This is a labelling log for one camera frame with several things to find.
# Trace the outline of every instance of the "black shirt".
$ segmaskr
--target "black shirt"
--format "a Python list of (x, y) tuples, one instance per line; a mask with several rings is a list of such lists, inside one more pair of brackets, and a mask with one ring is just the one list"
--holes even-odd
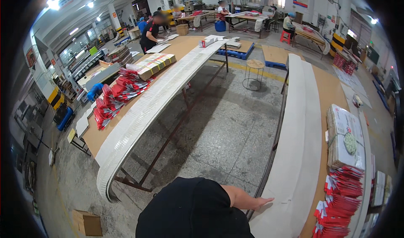
[(202, 177), (177, 177), (139, 215), (136, 238), (254, 237), (245, 214), (227, 192)]
[(142, 44), (142, 46), (146, 46), (148, 49), (151, 49), (153, 46), (155, 46), (157, 44), (155, 41), (148, 39), (146, 37), (146, 33), (148, 31), (150, 31), (152, 36), (157, 38), (159, 27), (160, 27), (160, 25), (155, 24), (153, 21), (150, 21), (146, 25), (146, 27), (143, 29), (142, 38), (140, 40), (140, 43)]

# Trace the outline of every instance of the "worker in white shirt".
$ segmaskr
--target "worker in white shirt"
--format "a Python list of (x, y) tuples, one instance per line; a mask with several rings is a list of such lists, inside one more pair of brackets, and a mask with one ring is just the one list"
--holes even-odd
[(295, 27), (292, 24), (292, 18), (295, 18), (296, 14), (293, 12), (289, 12), (288, 16), (283, 20), (283, 30), (287, 33), (290, 33), (290, 39), (293, 39), (295, 35)]
[(219, 1), (218, 3), (219, 3), (219, 7), (217, 8), (217, 12), (218, 12), (217, 17), (220, 19), (220, 21), (226, 21), (229, 23), (229, 18), (226, 18), (226, 16), (231, 13), (225, 7), (226, 1)]

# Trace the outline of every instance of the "person's hand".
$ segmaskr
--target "person's hand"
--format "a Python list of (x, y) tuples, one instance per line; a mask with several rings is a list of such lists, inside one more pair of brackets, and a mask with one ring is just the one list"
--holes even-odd
[(271, 202), (275, 198), (256, 198), (256, 206), (253, 208), (254, 211), (257, 211), (261, 208), (261, 206), (265, 205), (268, 202)]

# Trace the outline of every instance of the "yellow floor line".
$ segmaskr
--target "yellow floor line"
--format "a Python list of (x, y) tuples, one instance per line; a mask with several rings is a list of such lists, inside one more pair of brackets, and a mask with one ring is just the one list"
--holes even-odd
[[(231, 68), (236, 68), (236, 69), (241, 69), (241, 70), (246, 70), (246, 66), (245, 66), (245, 65), (236, 64), (236, 63), (233, 63), (233, 62), (229, 62), (229, 67), (231, 67)], [(257, 74), (257, 73), (258, 73), (258, 70), (257, 70), (257, 69), (254, 69), (254, 68), (251, 68), (251, 73)], [(282, 83), (285, 82), (285, 78), (284, 78), (284, 77), (278, 76), (278, 75), (276, 75), (276, 74), (267, 73), (267, 72), (264, 71), (263, 76), (264, 76), (264, 77), (267, 77), (267, 78), (270, 78), (270, 79), (278, 80), (278, 81), (280, 81), (280, 82), (282, 82)]]
[(57, 180), (57, 171), (56, 171), (55, 165), (53, 165), (53, 174), (54, 174), (54, 179), (56, 180), (56, 189), (57, 189), (57, 193), (58, 193), (58, 195), (59, 195), (60, 203), (62, 204), (62, 208), (63, 208), (63, 211), (65, 212), (66, 218), (68, 219), (70, 228), (72, 229), (72, 231), (73, 231), (73, 233), (74, 233), (74, 236), (75, 236), (76, 238), (80, 238), (80, 237), (78, 236), (76, 230), (75, 230), (74, 227), (73, 227), (73, 223), (70, 221), (70, 216), (69, 216), (68, 212), (66, 211), (65, 204), (63, 203), (62, 194), (60, 193), (60, 189), (59, 189), (59, 182), (58, 182), (58, 180)]

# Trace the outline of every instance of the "worker in black shirt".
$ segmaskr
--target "worker in black shirt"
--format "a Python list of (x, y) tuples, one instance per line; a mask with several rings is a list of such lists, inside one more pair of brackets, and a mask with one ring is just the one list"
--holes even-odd
[(158, 28), (162, 25), (166, 25), (166, 18), (162, 13), (154, 12), (153, 20), (143, 29), (142, 38), (140, 39), (140, 46), (144, 53), (157, 44), (158, 38), (164, 39), (164, 36), (158, 34)]
[(274, 198), (253, 198), (231, 185), (177, 177), (139, 215), (136, 238), (254, 237), (241, 209), (258, 210)]

